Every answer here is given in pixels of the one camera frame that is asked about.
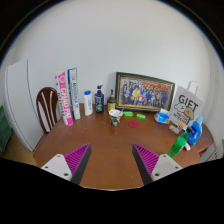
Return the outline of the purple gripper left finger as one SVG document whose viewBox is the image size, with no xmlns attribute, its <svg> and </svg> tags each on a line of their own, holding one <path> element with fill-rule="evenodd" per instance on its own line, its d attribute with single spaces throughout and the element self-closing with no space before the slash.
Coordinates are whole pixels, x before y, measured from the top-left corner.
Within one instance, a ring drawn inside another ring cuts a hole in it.
<svg viewBox="0 0 224 224">
<path fill-rule="evenodd" d="M 66 155 L 56 154 L 42 169 L 79 185 L 90 155 L 91 144 L 87 143 Z"/>
</svg>

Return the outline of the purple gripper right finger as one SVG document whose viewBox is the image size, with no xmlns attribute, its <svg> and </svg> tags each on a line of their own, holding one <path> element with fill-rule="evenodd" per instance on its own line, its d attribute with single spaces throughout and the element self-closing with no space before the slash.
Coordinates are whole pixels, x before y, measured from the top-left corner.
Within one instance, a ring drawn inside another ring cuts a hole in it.
<svg viewBox="0 0 224 224">
<path fill-rule="evenodd" d="M 182 169 L 182 167 L 168 155 L 158 155 L 136 143 L 132 145 L 132 154 L 144 185 L 148 185 L 149 183 Z"/>
</svg>

